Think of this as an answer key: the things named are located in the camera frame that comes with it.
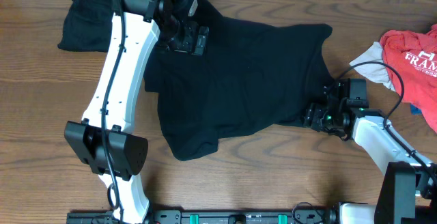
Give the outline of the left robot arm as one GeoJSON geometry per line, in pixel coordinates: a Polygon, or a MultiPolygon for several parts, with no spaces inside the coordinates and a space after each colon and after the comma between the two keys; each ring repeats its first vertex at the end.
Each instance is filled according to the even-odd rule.
{"type": "Polygon", "coordinates": [[[154,48],[202,55],[209,30],[192,21],[197,0],[112,0],[111,41],[94,96],[64,137],[107,188],[110,210],[74,212],[68,223],[151,223],[141,180],[148,142],[135,136],[135,109],[154,48]]]}

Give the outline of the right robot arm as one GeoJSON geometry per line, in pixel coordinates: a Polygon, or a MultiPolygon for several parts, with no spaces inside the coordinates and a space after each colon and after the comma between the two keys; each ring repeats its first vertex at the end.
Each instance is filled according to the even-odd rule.
{"type": "Polygon", "coordinates": [[[303,125],[366,151],[384,179],[375,205],[342,203],[327,223],[435,223],[436,164],[418,153],[379,110],[312,103],[303,125]]]}

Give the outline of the black t-shirt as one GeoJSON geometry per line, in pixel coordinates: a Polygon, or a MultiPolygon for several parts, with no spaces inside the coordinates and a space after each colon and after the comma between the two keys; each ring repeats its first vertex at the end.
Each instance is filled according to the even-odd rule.
{"type": "Polygon", "coordinates": [[[194,20],[210,32],[203,55],[155,48],[145,90],[158,94],[163,137],[181,161],[215,153],[219,140],[273,124],[301,127],[333,83],[322,56],[327,24],[288,27],[223,16],[198,0],[194,20]]]}

